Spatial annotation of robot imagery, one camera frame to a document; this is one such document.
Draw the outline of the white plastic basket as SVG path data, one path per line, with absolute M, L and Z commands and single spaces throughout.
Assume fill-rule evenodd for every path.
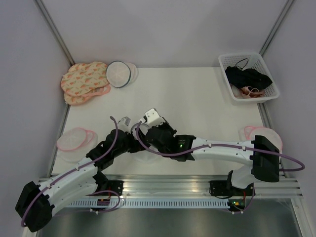
M 222 54 L 218 61 L 232 104 L 258 104 L 279 97 L 279 89 L 259 53 Z

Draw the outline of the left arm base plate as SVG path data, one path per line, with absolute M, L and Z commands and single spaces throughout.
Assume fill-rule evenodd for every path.
M 110 190 L 116 192 L 118 195 L 122 195 L 123 192 L 122 180 L 109 180 L 104 184 L 98 185 L 96 191 L 89 194 L 90 196 L 112 195 L 109 193 L 100 193 L 101 191 Z

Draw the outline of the pink-trim mesh bag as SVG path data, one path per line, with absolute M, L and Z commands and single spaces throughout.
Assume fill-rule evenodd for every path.
M 280 152 L 282 152 L 283 142 L 281 137 L 272 129 L 258 126 L 246 126 L 238 131 L 239 138 L 242 141 L 254 140 L 256 135 L 265 136 L 270 142 L 272 142 Z
M 97 141 L 96 132 L 81 127 L 73 128 L 57 140 L 57 156 L 68 163 L 79 162 L 97 146 Z

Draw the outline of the floral laundry bag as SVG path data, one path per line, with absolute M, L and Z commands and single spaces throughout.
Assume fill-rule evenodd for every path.
M 71 96 L 71 95 L 67 94 L 66 92 L 64 93 L 64 100 L 65 100 L 65 103 L 66 103 L 67 105 L 70 105 L 70 106 L 78 106 L 78 105 L 84 104 L 84 103 L 86 103 L 87 101 L 89 101 L 90 99 L 92 99 L 91 96 L 87 96 L 87 97 L 83 97 L 83 96 L 74 97 L 74 96 Z
M 73 97 L 108 85 L 107 65 L 102 62 L 78 63 L 71 66 L 61 80 L 62 90 Z

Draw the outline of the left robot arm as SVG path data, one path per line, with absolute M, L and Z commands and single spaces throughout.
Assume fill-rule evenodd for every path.
M 144 146 L 142 134 L 135 138 L 129 132 L 114 129 L 74 168 L 40 184 L 29 182 L 24 186 L 15 206 L 22 219 L 21 226 L 36 232 L 78 198 L 114 193 L 115 190 L 102 171 L 113 164 L 114 158 L 124 153 L 143 151 Z

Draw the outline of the blue-zip mesh laundry bag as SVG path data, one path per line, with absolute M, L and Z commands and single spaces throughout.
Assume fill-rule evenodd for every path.
M 133 134 L 133 136 L 136 138 L 136 128 L 138 126 L 138 123 L 134 124 L 131 128 L 131 132 Z M 140 128 L 139 128 L 139 132 L 143 132 L 143 133 L 147 133 L 147 131 L 149 130 L 149 126 L 147 124 L 141 124 L 140 125 Z M 154 151 L 157 151 L 157 149 L 153 148 L 153 147 L 149 147 L 150 149 L 154 150 Z M 132 157 L 140 162 L 140 163 L 144 163 L 144 164 L 151 164 L 151 163 L 154 163 L 158 157 L 155 156 L 155 154 L 152 154 L 146 150 L 144 151 L 140 151 L 140 152 L 137 152 L 137 153 L 132 153 L 131 154 Z

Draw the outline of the aluminium rail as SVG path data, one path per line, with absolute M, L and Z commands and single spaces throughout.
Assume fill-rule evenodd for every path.
M 131 198 L 205 198 L 209 197 L 209 181 L 226 180 L 223 175 L 106 175 L 109 180 L 123 181 L 123 195 Z M 280 176 L 277 183 L 256 181 L 256 199 L 302 198 L 294 178 Z

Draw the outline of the pink-trim mesh bag right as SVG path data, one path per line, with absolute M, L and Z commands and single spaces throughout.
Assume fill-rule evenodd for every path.
M 283 142 L 281 137 L 272 129 L 258 126 L 246 126 L 238 131 L 239 138 L 242 141 L 254 140 L 256 135 L 265 136 L 270 142 L 272 142 L 280 152 L 282 152 Z

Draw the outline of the white mesh bag behind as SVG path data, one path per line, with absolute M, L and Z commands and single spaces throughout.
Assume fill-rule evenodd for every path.
M 131 77 L 130 77 L 130 81 L 129 84 L 133 83 L 137 77 L 138 77 L 138 69 L 137 67 L 132 64 L 132 63 L 126 63 L 126 65 L 129 67 L 130 71 L 131 71 Z

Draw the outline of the pink bra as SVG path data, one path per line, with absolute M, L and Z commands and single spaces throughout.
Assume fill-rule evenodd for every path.
M 259 90 L 257 88 L 251 86 L 245 86 L 239 89 L 242 98 L 250 99 L 250 98 L 260 98 L 263 97 L 265 92 L 264 90 Z

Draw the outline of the black bra from bag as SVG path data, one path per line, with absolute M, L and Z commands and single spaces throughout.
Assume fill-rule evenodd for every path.
M 235 67 L 242 70 L 247 78 L 247 86 L 257 88 L 259 90 L 264 90 L 269 87 L 273 82 L 267 75 L 264 75 L 253 68 L 244 69 L 249 62 L 248 58 L 244 58 L 237 63 Z

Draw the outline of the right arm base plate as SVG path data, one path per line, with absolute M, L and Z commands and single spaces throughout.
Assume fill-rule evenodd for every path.
M 253 185 L 248 185 L 245 189 L 240 189 L 232 186 L 231 183 L 224 180 L 209 181 L 209 193 L 212 197 L 231 198 L 252 196 L 254 191 Z

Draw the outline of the floral laundry bag bottom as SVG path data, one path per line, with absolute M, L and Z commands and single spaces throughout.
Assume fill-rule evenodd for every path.
M 87 101 L 89 101 L 90 99 L 92 99 L 91 96 L 87 96 L 87 97 L 83 97 L 83 96 L 74 97 L 74 96 L 71 96 L 71 95 L 67 94 L 66 92 L 64 93 L 64 100 L 65 100 L 65 103 L 66 103 L 67 105 L 70 105 L 70 106 L 78 106 L 78 105 L 84 104 L 84 103 L 86 103 Z

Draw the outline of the pink-trim mesh bag left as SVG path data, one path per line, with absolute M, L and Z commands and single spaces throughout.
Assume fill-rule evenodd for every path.
M 97 146 L 97 141 L 96 132 L 81 127 L 73 128 L 57 140 L 57 156 L 68 163 L 79 162 Z

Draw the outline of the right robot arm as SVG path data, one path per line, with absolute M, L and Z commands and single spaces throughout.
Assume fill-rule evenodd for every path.
M 266 137 L 256 135 L 254 140 L 220 142 L 177 135 L 168 122 L 149 123 L 144 137 L 146 145 L 156 149 L 156 154 L 179 162 L 188 160 L 219 160 L 241 164 L 229 172 L 226 191 L 237 195 L 256 181 L 279 181 L 279 149 Z

